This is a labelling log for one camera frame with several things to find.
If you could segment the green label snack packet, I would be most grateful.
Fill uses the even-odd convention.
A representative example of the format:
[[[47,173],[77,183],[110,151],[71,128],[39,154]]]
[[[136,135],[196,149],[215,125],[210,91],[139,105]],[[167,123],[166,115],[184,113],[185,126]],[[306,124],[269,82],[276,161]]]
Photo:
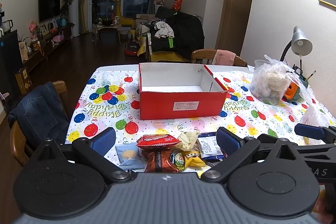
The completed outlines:
[[[179,151],[172,151],[170,153],[170,160],[177,167],[178,170],[185,170],[185,158]]]

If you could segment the wooden chair with pink cloth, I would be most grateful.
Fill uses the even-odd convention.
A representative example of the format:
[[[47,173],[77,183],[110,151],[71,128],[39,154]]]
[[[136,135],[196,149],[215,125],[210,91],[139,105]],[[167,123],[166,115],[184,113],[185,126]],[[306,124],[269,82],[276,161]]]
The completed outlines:
[[[215,55],[218,50],[196,50],[193,51],[191,54],[191,62],[201,64],[203,60],[207,61],[206,64],[209,65],[211,61],[215,59]],[[234,56],[232,66],[236,67],[247,67],[247,62],[243,60],[241,57],[237,56],[235,53],[226,51],[226,50],[219,50],[220,53],[226,52],[229,53],[229,56]]]

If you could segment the orange pencil sharpener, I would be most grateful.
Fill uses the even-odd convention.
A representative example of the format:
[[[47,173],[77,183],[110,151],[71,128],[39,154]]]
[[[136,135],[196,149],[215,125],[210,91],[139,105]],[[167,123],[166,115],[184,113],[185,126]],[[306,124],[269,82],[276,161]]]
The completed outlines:
[[[300,92],[299,86],[296,83],[292,82],[290,83],[286,92],[284,93],[284,98],[288,102],[297,101],[301,98],[299,92]]]

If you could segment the black clothes pile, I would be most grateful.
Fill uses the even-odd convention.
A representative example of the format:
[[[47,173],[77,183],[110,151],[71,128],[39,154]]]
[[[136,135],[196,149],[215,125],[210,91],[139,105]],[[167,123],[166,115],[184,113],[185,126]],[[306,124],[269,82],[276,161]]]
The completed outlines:
[[[196,16],[165,7],[159,7],[151,24],[151,50],[175,52],[190,59],[193,51],[202,50],[205,36],[201,21]]]

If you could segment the black television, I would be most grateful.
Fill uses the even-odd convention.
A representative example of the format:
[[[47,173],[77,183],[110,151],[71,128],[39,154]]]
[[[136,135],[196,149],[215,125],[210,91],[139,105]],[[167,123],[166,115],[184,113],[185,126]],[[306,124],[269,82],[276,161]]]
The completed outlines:
[[[60,0],[38,0],[39,21],[55,18],[60,15]]]

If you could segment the brown foil snack packet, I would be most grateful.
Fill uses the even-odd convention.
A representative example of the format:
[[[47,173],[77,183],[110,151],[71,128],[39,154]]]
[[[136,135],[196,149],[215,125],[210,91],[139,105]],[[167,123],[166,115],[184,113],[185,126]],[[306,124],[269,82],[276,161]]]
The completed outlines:
[[[169,149],[143,150],[147,160],[146,173],[179,173],[179,169],[171,162]]]

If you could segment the yellow snack packet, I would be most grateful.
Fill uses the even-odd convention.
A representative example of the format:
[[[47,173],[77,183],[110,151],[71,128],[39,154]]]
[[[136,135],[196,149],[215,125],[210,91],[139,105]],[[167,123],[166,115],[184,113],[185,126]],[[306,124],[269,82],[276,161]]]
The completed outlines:
[[[206,163],[201,159],[199,151],[183,152],[182,156],[185,160],[185,168],[191,167],[205,167]]]

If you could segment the cream wrapped snack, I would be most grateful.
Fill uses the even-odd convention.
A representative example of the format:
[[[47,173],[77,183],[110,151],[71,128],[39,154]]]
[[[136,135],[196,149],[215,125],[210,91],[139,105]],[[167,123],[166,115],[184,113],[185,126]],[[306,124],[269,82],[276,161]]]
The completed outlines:
[[[182,151],[192,151],[199,136],[199,131],[183,132],[179,135],[179,143],[175,146]]]

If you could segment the small plastic bag right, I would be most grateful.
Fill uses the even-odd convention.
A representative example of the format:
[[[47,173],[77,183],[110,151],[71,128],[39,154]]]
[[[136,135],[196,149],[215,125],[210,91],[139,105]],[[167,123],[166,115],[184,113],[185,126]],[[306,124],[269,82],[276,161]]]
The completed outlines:
[[[300,123],[303,123],[305,125],[310,126],[322,126],[322,127],[328,127],[329,121],[327,118],[314,106],[310,105],[306,112],[303,114]],[[303,140],[306,145],[318,145],[322,144],[321,140],[315,140],[308,137],[303,137]]]

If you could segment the grey desk lamp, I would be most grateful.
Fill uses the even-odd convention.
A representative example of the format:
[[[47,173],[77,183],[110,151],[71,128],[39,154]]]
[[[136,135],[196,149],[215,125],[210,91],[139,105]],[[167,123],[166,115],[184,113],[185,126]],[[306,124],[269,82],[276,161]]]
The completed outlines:
[[[306,37],[303,30],[299,26],[293,29],[293,35],[290,42],[284,48],[280,61],[284,61],[288,50],[292,50],[295,55],[299,56],[300,70],[302,70],[302,57],[309,55],[313,50],[312,42]]]

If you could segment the wooden chair left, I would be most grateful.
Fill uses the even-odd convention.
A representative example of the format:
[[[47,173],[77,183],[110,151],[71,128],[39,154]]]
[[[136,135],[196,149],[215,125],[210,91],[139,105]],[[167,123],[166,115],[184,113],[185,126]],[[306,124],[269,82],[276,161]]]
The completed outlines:
[[[8,115],[11,154],[24,166],[46,138],[64,144],[71,108],[64,81],[40,85],[22,98]]]

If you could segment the red cardboard box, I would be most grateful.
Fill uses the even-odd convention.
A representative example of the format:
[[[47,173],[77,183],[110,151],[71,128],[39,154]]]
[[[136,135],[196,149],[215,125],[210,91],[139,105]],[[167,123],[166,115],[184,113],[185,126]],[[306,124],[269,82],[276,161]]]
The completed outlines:
[[[219,74],[247,67],[189,63],[138,65],[141,120],[212,117],[220,114],[228,89]]]

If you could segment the red snack bag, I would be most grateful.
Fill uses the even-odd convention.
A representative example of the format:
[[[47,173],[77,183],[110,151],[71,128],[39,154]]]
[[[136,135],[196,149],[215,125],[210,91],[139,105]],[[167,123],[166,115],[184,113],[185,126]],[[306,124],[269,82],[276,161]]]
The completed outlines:
[[[174,147],[181,141],[170,134],[143,135],[137,141],[136,146],[143,150],[166,149]]]

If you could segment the light blue cookie packet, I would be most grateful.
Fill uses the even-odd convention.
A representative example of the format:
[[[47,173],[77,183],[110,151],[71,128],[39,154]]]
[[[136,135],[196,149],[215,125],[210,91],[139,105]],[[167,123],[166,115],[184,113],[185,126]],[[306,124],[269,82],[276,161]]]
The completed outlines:
[[[118,145],[116,146],[116,152],[120,161],[119,167],[121,169],[138,170],[145,168],[136,143]]]

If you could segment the clear plastic bag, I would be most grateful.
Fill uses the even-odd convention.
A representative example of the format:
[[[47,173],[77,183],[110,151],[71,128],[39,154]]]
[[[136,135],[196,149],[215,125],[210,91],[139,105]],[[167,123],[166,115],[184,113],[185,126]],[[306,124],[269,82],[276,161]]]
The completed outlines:
[[[280,103],[290,84],[296,84],[299,88],[299,96],[306,101],[311,95],[300,80],[299,75],[283,61],[264,55],[266,61],[260,66],[255,66],[250,92],[258,100],[270,105]]]

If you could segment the pink cloth on chair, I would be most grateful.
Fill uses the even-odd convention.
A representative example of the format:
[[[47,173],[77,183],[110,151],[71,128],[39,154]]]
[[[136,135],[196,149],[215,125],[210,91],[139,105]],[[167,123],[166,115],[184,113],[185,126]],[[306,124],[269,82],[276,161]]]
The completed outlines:
[[[233,66],[236,54],[227,50],[217,50],[212,65]]]

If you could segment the balloon birthday tablecloth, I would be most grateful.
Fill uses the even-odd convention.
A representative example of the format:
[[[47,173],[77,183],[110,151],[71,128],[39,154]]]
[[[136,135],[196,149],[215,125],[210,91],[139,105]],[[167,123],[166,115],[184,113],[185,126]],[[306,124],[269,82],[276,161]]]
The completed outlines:
[[[246,68],[197,64],[150,64],[99,67],[87,81],[75,107],[66,141],[93,138],[105,129],[104,156],[120,164],[116,148],[143,135],[215,132],[224,127],[243,138],[268,134],[299,145],[294,128],[313,106],[329,126],[335,118],[311,96],[308,101],[260,101],[249,87]]]

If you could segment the blue white snack packet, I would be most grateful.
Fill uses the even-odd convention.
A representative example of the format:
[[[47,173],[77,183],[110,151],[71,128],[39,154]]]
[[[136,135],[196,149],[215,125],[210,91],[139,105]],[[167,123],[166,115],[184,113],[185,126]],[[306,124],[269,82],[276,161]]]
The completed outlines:
[[[202,133],[197,139],[200,155],[203,160],[222,160],[224,155],[217,144],[215,132]]]

